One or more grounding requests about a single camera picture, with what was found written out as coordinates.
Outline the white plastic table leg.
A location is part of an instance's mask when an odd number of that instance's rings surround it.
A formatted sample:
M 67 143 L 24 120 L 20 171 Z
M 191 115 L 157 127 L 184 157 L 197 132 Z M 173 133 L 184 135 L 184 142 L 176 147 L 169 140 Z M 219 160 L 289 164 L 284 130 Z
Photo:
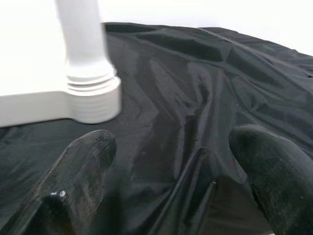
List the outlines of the white plastic table leg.
M 65 73 L 72 93 L 117 94 L 121 80 L 112 65 L 97 0 L 55 0 L 67 51 Z

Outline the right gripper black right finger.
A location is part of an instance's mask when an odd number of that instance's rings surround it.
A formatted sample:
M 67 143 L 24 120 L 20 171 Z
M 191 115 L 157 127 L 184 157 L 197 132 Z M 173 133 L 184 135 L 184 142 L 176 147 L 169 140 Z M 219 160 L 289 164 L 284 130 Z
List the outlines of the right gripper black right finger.
M 275 235 L 313 235 L 313 159 L 258 125 L 229 133 L 229 147 Z

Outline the black table cloth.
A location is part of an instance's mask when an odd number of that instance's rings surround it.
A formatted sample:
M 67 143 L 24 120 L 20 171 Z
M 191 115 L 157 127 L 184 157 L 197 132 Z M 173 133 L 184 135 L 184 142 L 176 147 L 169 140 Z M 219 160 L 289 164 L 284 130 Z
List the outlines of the black table cloth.
M 105 26 L 122 80 L 117 118 L 64 119 L 0 128 L 0 235 L 57 234 L 70 225 L 62 192 L 45 193 L 65 148 L 95 130 L 117 152 L 103 198 L 81 211 L 88 235 L 272 235 L 230 130 L 256 124 L 313 159 L 313 56 L 229 29 L 130 23 Z

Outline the white plastic table top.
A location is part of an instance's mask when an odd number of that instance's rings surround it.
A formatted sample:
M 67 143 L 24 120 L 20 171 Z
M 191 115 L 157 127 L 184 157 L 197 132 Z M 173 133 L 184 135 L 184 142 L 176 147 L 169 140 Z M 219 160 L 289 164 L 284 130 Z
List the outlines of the white plastic table top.
M 0 97 L 0 128 L 57 119 L 96 124 L 121 111 L 121 83 L 94 91 L 49 91 Z

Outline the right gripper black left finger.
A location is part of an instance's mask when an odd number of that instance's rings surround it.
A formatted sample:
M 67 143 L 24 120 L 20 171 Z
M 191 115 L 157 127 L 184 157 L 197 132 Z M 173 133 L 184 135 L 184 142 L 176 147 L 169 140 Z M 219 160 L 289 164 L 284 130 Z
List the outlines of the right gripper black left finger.
M 74 140 L 23 199 L 0 235 L 88 235 L 117 150 L 107 130 Z

